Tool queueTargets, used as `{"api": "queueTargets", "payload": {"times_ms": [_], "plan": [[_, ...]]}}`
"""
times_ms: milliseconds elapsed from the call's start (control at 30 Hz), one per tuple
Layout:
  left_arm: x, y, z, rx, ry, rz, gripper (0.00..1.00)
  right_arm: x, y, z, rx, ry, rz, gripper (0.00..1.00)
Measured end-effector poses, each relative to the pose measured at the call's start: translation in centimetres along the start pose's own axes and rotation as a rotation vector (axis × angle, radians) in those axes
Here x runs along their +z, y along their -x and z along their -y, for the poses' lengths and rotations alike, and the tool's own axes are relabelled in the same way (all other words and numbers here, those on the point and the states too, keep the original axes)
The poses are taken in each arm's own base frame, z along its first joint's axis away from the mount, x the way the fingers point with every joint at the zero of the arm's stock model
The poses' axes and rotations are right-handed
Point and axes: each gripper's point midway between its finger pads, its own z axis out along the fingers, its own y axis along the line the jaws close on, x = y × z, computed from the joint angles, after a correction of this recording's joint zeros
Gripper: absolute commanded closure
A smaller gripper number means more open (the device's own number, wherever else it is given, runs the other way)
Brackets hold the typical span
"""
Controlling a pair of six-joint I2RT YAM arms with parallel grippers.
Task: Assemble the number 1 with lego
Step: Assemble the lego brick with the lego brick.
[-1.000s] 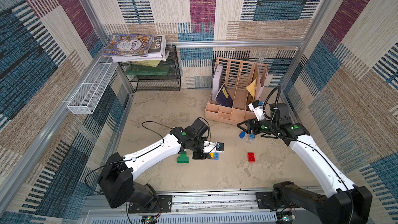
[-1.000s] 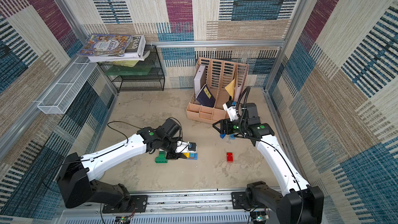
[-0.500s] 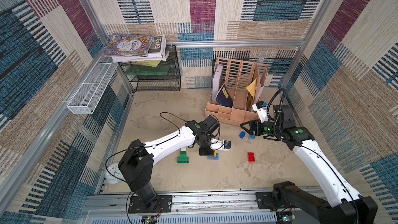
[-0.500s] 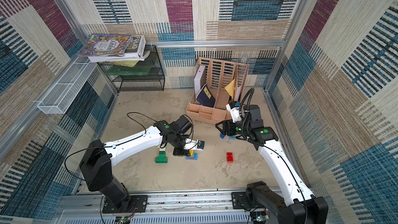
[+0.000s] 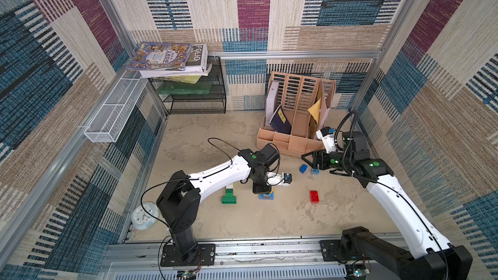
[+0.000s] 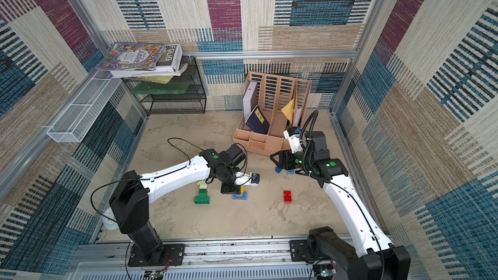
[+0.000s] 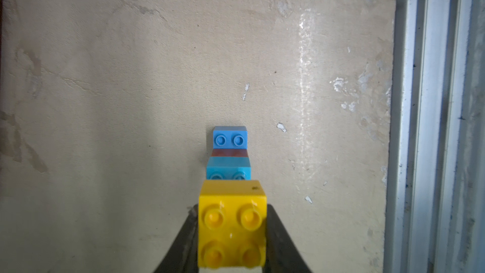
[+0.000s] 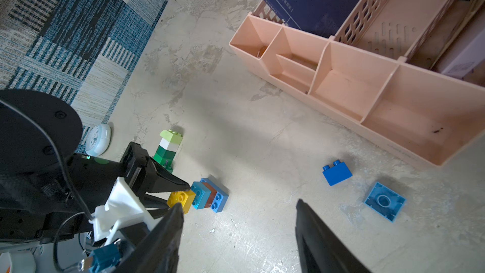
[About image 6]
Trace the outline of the lime green lego brick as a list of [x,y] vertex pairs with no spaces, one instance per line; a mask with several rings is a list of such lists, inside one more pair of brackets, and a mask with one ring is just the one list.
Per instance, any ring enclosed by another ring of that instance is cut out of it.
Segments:
[[207,183],[205,181],[199,181],[197,183],[197,185],[199,186],[199,189],[206,189],[207,188]]

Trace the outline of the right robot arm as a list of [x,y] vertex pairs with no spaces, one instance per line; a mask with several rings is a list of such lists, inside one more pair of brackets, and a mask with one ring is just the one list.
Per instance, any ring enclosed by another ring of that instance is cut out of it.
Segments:
[[276,153],[280,170],[293,170],[316,180],[331,198],[352,239],[347,243],[328,227],[312,229],[309,254],[327,257],[346,279],[407,279],[411,256],[404,246],[394,246],[358,197],[353,180],[339,159],[332,159],[323,132],[298,128],[283,133],[289,150]]

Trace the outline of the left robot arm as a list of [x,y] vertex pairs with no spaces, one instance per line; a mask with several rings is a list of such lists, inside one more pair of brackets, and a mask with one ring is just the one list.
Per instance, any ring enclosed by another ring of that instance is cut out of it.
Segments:
[[149,205],[183,186],[214,180],[221,183],[222,194],[242,194],[244,186],[257,186],[260,175],[246,172],[248,158],[237,144],[228,150],[201,149],[199,155],[164,170],[138,175],[128,171],[115,188],[109,204],[111,219],[119,231],[128,235],[138,251],[136,257],[146,266],[172,264],[173,254],[166,249],[149,220]]

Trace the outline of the long green lego brick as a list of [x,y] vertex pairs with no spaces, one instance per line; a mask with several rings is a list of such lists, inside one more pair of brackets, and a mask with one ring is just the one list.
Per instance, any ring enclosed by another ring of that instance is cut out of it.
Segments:
[[205,196],[197,196],[194,198],[194,203],[195,204],[209,204],[210,203],[210,197],[205,197]]

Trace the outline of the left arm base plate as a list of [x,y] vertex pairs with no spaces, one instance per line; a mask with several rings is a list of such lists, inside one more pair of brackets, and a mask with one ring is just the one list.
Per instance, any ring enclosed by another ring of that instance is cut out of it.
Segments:
[[170,267],[181,266],[184,259],[185,244],[164,244],[159,250],[144,254],[133,244],[128,258],[128,267]]

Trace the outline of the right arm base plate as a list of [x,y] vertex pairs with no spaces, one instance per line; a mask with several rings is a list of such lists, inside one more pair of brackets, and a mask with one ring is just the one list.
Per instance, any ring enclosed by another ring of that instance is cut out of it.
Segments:
[[310,250],[307,239],[293,239],[289,241],[289,249],[292,262],[305,262],[313,264],[319,257]]

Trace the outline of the long blue lego brick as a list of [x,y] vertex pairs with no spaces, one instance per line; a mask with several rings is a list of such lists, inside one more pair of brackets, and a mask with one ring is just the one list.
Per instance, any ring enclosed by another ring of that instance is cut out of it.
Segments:
[[234,200],[246,200],[248,198],[248,193],[244,191],[241,194],[232,194]]

